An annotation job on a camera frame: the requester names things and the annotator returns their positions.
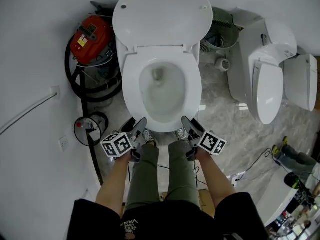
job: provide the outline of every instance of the fiducial marker cube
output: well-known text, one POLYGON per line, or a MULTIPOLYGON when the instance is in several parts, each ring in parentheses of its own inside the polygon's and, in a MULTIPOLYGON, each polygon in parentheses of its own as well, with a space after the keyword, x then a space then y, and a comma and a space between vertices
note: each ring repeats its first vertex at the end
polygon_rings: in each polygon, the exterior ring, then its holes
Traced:
POLYGON ((119 158, 132 150, 130 139, 125 132, 111 134, 100 142, 105 154, 109 158, 119 158))
POLYGON ((205 131, 197 146, 204 149, 211 155, 218 156, 224 149, 226 143, 227 141, 225 141, 222 138, 219 138, 212 132, 205 131))

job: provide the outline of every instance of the leg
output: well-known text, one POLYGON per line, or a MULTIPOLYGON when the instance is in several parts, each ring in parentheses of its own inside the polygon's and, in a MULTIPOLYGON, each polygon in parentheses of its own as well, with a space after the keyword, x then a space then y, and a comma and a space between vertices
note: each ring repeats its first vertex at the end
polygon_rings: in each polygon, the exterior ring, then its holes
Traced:
POLYGON ((286 168, 293 171, 301 180, 307 179, 312 173, 315 165, 306 165, 298 163, 295 159, 292 159, 284 153, 279 152, 276 156, 277 160, 286 168))
POLYGON ((296 160, 301 165, 315 166, 317 161, 305 153, 298 153, 289 145, 282 148, 282 152, 289 158, 296 160))
POLYGON ((141 206, 160 202, 158 190, 159 149, 151 144, 142 146, 139 163, 133 167, 132 181, 125 212, 141 206))
POLYGON ((200 207, 194 163, 186 157, 188 143, 180 140, 169 145, 170 180, 166 201, 188 201, 200 207))

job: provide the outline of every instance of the sneaker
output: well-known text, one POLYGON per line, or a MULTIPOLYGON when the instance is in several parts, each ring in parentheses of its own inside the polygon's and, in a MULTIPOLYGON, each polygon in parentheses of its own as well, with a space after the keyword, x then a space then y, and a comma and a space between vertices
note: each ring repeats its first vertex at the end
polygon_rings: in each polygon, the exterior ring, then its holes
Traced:
POLYGON ((146 144, 153 142, 155 147, 158 145, 157 140, 153 137, 152 132, 150 130, 145 130, 142 133, 142 136, 146 144))
POLYGON ((279 148, 278 148, 276 145, 273 145, 271 151, 272 151, 273 157, 276 157, 276 156, 279 154, 279 152, 280 152, 279 148))
POLYGON ((178 137, 179 141, 187 141, 189 137, 189 134, 184 127, 176 130, 174 134, 178 137))
POLYGON ((282 147, 287 146, 289 143, 289 138, 288 136, 284 136, 283 140, 282 140, 282 147))

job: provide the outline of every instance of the smart toilet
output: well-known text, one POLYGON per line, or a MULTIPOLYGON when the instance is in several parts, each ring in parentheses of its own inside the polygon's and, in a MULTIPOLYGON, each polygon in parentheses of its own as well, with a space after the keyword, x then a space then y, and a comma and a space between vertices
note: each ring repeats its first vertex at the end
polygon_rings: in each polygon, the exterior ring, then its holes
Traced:
POLYGON ((239 43, 227 52, 231 61, 231 96, 245 103, 251 115, 268 125, 277 116, 284 92, 279 64, 297 54, 297 41, 284 24, 262 19, 239 34, 239 43))
POLYGON ((213 20, 209 0, 119 0, 113 13, 123 96, 147 128, 171 132, 196 115, 202 95, 200 40, 213 20))

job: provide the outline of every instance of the white wall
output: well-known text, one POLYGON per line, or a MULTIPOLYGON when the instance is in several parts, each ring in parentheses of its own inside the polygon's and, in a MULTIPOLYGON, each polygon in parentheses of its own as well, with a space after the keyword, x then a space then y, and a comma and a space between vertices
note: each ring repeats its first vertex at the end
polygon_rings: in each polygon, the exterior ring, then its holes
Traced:
POLYGON ((81 113, 64 53, 76 20, 59 1, 0 0, 0 126, 49 95, 51 86, 61 90, 60 100, 0 136, 0 232, 7 240, 63 239, 74 201, 94 200, 99 190, 89 149, 73 133, 81 113), (64 135, 69 148, 60 152, 64 135))
MULTIPOLYGON (((98 186, 88 150, 73 136, 80 116, 64 72, 66 44, 91 0, 0 0, 0 126, 60 86, 61 99, 37 108, 0 136, 0 232, 8 240, 62 239, 73 201, 98 186), (58 139, 70 147, 61 153, 58 139)), ((116 3, 118 0, 94 0, 116 3)), ((320 55, 320 0, 210 0, 283 20, 300 46, 320 55)))

